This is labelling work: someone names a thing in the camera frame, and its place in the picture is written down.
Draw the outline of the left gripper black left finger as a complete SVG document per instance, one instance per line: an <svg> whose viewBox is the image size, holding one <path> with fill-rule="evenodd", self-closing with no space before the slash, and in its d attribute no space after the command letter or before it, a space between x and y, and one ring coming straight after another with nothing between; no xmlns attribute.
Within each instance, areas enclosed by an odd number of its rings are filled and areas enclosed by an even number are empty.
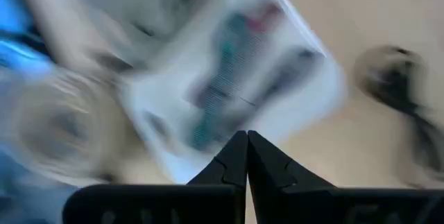
<svg viewBox="0 0 444 224"><path fill-rule="evenodd" d="M243 223L248 135L236 132L187 184L97 184L72 194L63 223Z"/></svg>

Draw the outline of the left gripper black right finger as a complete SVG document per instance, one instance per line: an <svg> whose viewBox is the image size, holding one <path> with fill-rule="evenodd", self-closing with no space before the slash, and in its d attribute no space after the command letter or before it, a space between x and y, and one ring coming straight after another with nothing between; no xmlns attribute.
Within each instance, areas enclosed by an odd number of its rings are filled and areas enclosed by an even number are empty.
<svg viewBox="0 0 444 224"><path fill-rule="evenodd" d="M248 132L248 179L258 223L443 224L443 191L340 188Z"/></svg>

